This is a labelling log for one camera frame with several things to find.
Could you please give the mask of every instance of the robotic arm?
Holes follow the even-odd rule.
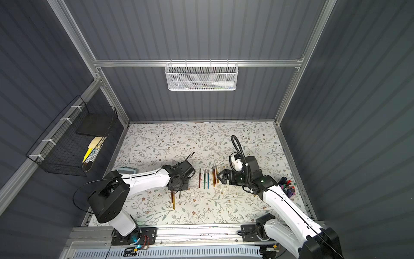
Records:
[[[218,179],[223,184],[229,181],[248,193],[257,194],[289,226],[286,228],[268,213],[256,220],[255,233],[259,239],[272,238],[300,259],[343,258],[338,235],[331,228],[323,229],[303,213],[271,176],[263,176],[256,159],[244,156],[236,136],[231,136],[231,141],[237,151],[229,158],[232,170],[223,170]]]
[[[259,239],[274,239],[300,259],[343,258],[337,234],[331,228],[323,229],[304,214],[271,176],[262,174],[253,156],[244,156],[238,139],[231,136],[231,140],[237,150],[229,159],[232,170],[223,170],[218,174],[218,179],[223,184],[228,181],[230,185],[242,186],[246,192],[257,194],[289,226],[286,228],[268,213],[256,220],[255,234]],[[109,223],[125,237],[125,243],[135,244],[140,236],[140,228],[122,209],[125,200],[155,187],[167,186],[170,191],[187,190],[188,179],[194,172],[187,159],[177,165],[162,166],[145,173],[108,173],[104,177],[107,181],[102,181],[88,198],[98,222]]]
[[[126,243],[134,244],[137,242],[140,228],[132,217],[122,209],[125,200],[138,192],[155,187],[167,186],[170,191],[188,190],[188,179],[191,177],[190,174],[194,172],[194,168],[187,161],[190,156],[177,165],[165,165],[158,170],[145,173],[109,172],[104,177],[104,181],[96,186],[95,191],[88,198],[89,205],[98,222],[110,224],[120,235],[125,237]]]

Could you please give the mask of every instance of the white bottle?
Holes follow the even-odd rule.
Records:
[[[212,82],[211,84],[220,86],[220,87],[226,87],[226,88],[233,88],[234,86],[233,81],[216,81],[216,82]]]

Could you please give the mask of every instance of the metal basket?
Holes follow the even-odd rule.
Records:
[[[171,91],[234,91],[237,64],[221,67],[165,66],[168,89]]]
[[[88,145],[95,137],[77,134],[76,131],[90,114],[107,117],[108,122],[103,128],[105,134],[92,152],[85,157]],[[36,141],[26,156],[37,163],[47,173],[85,177],[87,176],[86,172],[91,169],[117,118],[118,115],[114,107],[82,102],[68,118],[61,119],[63,120],[62,125],[50,139],[41,141],[42,146],[40,147],[40,151],[34,154],[36,144],[39,142]],[[42,139],[46,135],[46,132],[47,129],[41,134],[39,139]]]

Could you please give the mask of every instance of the floral table surface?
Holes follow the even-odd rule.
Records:
[[[279,180],[282,176],[295,182],[272,122],[226,123],[149,123],[131,124],[114,169],[133,167],[147,172],[161,165],[174,165],[188,159],[196,169],[189,181],[189,190],[177,193],[175,210],[167,187],[154,188],[129,197],[124,210],[139,225],[209,224],[254,222],[272,213],[268,204],[258,196],[248,194],[240,186],[218,184],[213,187],[211,165],[219,172],[229,169],[229,155],[234,152],[230,136],[236,135],[245,155],[254,155],[263,174]],[[204,167],[210,171],[210,188],[203,189]],[[201,188],[198,188],[202,168]],[[300,193],[291,200],[303,211]],[[101,226],[95,216],[89,226]]]

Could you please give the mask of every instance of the gray corrugated wall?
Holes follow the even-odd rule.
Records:
[[[296,59],[324,1],[66,3],[97,59]]]
[[[413,1],[338,1],[282,121],[345,257],[412,257],[413,59]]]
[[[93,77],[46,1],[0,1],[0,186]]]
[[[36,138],[93,78],[46,1],[0,1],[0,34],[3,186]],[[100,90],[91,101],[108,105]],[[0,216],[1,258],[59,256],[85,214],[73,206],[72,194],[103,176],[122,130],[118,121],[88,177],[35,171]],[[88,194],[88,189],[77,194],[84,209]]]
[[[90,102],[108,105],[101,91]],[[59,257],[72,227],[79,227],[85,215],[72,204],[72,195],[84,183],[103,177],[123,129],[118,120],[87,177],[48,174],[40,168],[35,171],[0,216],[1,258]],[[85,210],[92,187],[85,186],[75,197]]]
[[[239,68],[235,91],[170,91],[163,68],[103,68],[131,121],[274,119],[295,68]]]
[[[67,1],[97,59],[297,59],[323,0]],[[131,121],[273,119],[294,68],[240,68],[236,91],[171,92],[161,68],[103,68]]]

